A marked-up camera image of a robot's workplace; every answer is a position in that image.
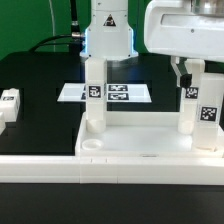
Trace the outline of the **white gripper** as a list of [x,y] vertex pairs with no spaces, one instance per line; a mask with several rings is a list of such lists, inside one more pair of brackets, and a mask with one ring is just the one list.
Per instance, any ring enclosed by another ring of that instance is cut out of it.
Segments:
[[151,0],[144,44],[151,53],[172,56],[177,86],[189,88],[186,58],[224,62],[224,0]]

